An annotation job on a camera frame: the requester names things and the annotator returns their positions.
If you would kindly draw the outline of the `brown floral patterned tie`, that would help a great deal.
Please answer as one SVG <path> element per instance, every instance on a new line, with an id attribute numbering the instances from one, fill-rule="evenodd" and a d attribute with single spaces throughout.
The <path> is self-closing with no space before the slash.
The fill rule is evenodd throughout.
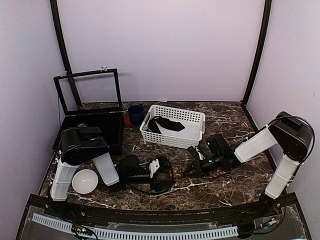
<path id="1" fill-rule="evenodd" d="M 181 179 L 183 178 L 183 171 L 179 168 L 173 168 L 173 177 L 174 179 Z"/>

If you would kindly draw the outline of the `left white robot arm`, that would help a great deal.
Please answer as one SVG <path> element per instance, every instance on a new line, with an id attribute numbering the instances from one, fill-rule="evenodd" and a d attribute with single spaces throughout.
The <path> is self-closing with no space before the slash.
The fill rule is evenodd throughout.
<path id="1" fill-rule="evenodd" d="M 115 164 L 110 148 L 103 138 L 99 127 L 68 127 L 60 134 L 58 150 L 54 154 L 57 162 L 56 172 L 49 195 L 53 200 L 51 210 L 60 218 L 67 218 L 71 213 L 70 206 L 65 203 L 68 190 L 81 164 L 92 161 L 107 187 L 126 185 L 138 192 L 136 184 L 148 184 L 147 195 L 160 195 L 171 189 L 174 170 L 171 162 L 164 156 L 149 161 L 146 166 L 140 165 L 136 155 L 127 155 Z"/>

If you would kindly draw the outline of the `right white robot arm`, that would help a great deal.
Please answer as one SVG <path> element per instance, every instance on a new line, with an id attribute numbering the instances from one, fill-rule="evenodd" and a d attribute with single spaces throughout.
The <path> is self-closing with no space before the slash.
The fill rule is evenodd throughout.
<path id="1" fill-rule="evenodd" d="M 294 180 L 299 168 L 312 153 L 315 138 L 314 128 L 307 120 L 282 111 L 237 147 L 231 147 L 221 133 L 213 134 L 205 141 L 210 156 L 199 146 L 190 146 L 187 150 L 194 161 L 182 175 L 202 178 L 216 169 L 228 174 L 261 153 L 277 150 L 274 174 L 261 195 L 264 199 L 255 205 L 255 213 L 266 217 L 275 208 L 274 200 Z"/>

